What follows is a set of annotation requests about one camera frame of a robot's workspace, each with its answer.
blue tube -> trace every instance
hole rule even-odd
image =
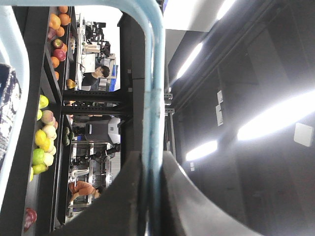
[[[155,0],[1,0],[2,5],[56,6],[107,5],[132,16],[145,34],[145,94],[143,115],[142,163],[143,179],[140,214],[149,206],[150,224],[159,235],[160,170],[164,132],[164,54],[165,30],[162,14]]]

black plastic part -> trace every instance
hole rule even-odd
[[[140,153],[133,152],[113,184],[87,210],[51,236],[136,236]]]
[[[260,236],[206,198],[167,151],[161,188],[163,236]]]

fluorescent light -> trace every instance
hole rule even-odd
[[[179,79],[183,76],[183,74],[186,72],[186,70],[188,69],[188,67],[191,65],[191,63],[193,62],[193,60],[195,60],[196,56],[199,54],[201,48],[202,48],[202,43],[199,43],[195,49],[193,50],[193,52],[190,54],[190,56],[187,58],[187,60],[185,61],[185,63],[183,64],[183,66],[181,67],[181,69],[179,70],[178,74],[177,74],[177,78]]]
[[[293,97],[263,112],[240,128],[238,140],[262,137],[283,129],[315,111],[315,91]]]
[[[218,149],[217,141],[210,141],[205,143],[186,154],[186,161],[192,161],[200,157],[209,155],[212,152],[215,152]]]
[[[223,2],[217,14],[218,21],[221,20],[221,18],[227,13],[227,11],[231,8],[235,1],[236,0],[225,0]]]

orange shirt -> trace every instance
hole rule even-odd
[[[92,194],[93,191],[95,190],[92,185],[83,181],[77,181],[76,186],[73,188],[74,188],[73,193],[79,192],[80,196]]]

red fruit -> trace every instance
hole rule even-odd
[[[24,216],[24,232],[26,232],[36,220],[37,220],[36,211],[31,208],[26,208]]]
[[[55,49],[53,52],[53,56],[57,57],[59,61],[64,61],[66,58],[66,53],[61,49]]]
[[[63,42],[62,42],[62,40],[56,38],[56,39],[53,41],[53,46],[54,46],[54,48],[56,48],[56,49],[61,49],[61,48],[63,47]]]
[[[55,37],[56,37],[56,31],[53,28],[49,27],[48,34],[47,34],[47,41],[51,41]]]

